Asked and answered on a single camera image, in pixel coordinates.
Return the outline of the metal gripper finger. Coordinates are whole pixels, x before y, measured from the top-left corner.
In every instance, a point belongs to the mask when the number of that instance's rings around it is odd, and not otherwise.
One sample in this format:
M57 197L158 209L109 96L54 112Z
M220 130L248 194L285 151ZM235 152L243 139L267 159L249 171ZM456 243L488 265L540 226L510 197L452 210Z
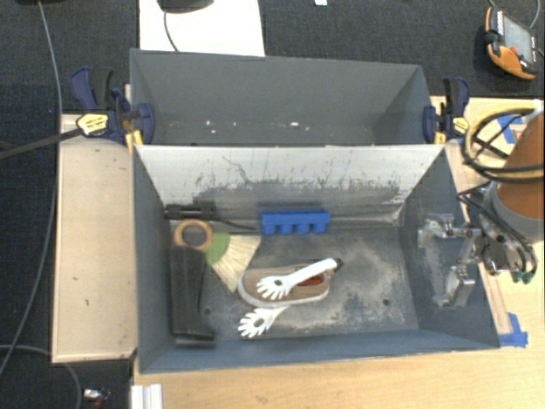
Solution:
M469 265L451 266L445 273L442 290L433 296L433 303L440 308L465 308L475 286Z
M471 238L473 230L466 224L457 226L455 215L449 213L431 213L424 217L423 224L417 229L417 246L427 247L433 239Z

